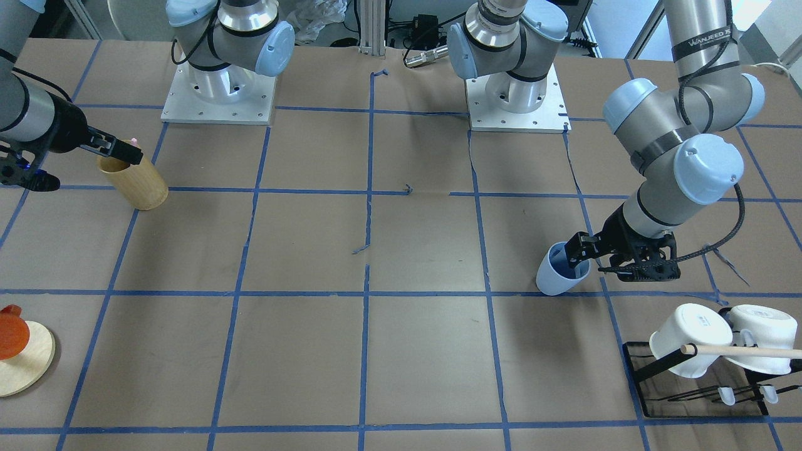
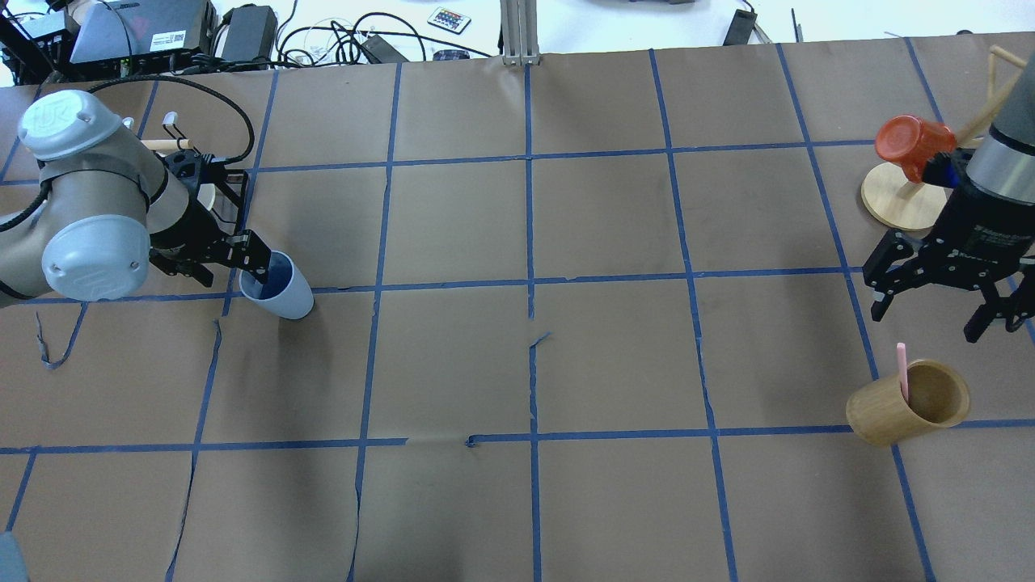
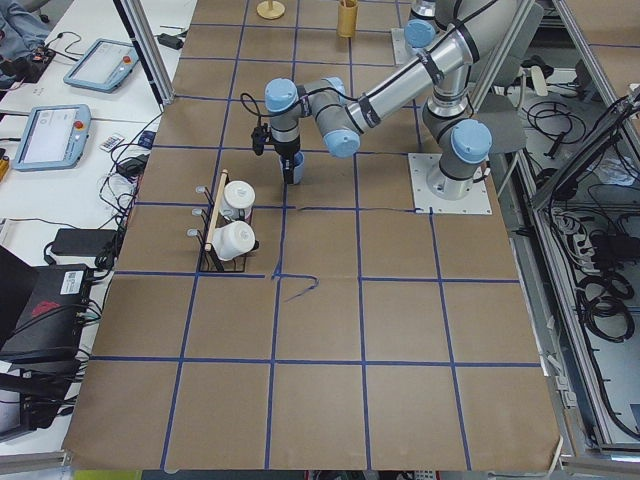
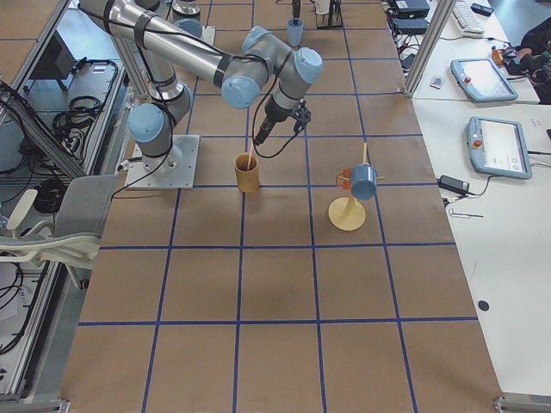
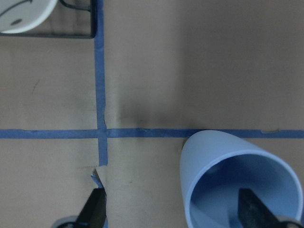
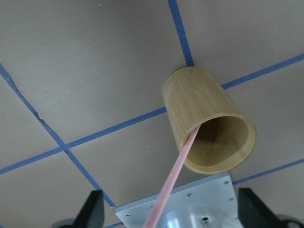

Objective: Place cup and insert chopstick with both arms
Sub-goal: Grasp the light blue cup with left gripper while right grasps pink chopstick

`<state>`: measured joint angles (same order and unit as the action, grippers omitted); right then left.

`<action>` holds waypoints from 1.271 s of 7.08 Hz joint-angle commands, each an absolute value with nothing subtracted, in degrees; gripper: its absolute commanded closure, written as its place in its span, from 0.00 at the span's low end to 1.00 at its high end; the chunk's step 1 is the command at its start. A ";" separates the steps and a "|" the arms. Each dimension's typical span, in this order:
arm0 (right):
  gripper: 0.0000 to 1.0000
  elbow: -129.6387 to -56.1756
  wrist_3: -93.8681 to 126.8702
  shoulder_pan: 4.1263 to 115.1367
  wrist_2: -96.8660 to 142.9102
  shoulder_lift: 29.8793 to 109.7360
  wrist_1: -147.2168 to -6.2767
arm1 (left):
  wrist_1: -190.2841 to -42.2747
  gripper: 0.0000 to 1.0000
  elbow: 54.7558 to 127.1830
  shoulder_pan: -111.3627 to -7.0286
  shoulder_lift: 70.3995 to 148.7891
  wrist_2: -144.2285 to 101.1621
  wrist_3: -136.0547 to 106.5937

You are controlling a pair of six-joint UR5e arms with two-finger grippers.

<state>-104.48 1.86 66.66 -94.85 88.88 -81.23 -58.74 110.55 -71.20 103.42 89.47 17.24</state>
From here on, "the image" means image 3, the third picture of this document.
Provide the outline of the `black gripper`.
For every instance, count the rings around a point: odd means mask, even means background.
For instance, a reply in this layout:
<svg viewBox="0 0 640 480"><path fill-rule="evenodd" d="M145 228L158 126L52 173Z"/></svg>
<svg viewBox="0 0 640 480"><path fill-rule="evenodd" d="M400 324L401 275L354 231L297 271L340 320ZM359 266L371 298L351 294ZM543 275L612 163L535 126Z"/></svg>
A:
<svg viewBox="0 0 640 480"><path fill-rule="evenodd" d="M273 140L276 152L282 157L282 173L287 185L295 183L295 155L300 151L300 138L292 141Z"/></svg>

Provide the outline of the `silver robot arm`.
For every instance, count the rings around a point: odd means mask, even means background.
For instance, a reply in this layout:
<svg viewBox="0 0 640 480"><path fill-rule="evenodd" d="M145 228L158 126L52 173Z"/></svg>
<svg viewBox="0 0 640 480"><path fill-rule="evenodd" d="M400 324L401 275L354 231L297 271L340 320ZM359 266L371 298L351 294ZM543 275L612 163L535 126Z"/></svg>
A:
<svg viewBox="0 0 640 480"><path fill-rule="evenodd" d="M302 158L299 121L315 121L329 153L355 154L361 137L428 92L422 118L442 150L427 175L437 197L467 195L478 166L494 154L520 150L526 140L514 121L500 123L469 99L473 66L490 66L505 56L506 43L523 26L530 1L415 1L404 27L411 59L357 98L349 98L336 77L297 85L287 78L265 87L267 113L259 116L252 138L255 154L271 145L280 157L283 178L294 183Z"/></svg>

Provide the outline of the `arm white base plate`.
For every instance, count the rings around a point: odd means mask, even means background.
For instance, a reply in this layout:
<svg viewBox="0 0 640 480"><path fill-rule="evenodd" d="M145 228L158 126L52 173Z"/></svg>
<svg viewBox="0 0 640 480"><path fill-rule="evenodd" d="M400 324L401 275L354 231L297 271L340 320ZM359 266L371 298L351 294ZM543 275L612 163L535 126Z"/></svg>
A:
<svg viewBox="0 0 640 480"><path fill-rule="evenodd" d="M417 49L406 41L404 28L391 29L391 42L396 66L408 63L417 53Z"/></svg>
<svg viewBox="0 0 640 480"><path fill-rule="evenodd" d="M452 180L440 170L440 154L409 153L414 210L419 214L491 215L482 168L466 180Z"/></svg>

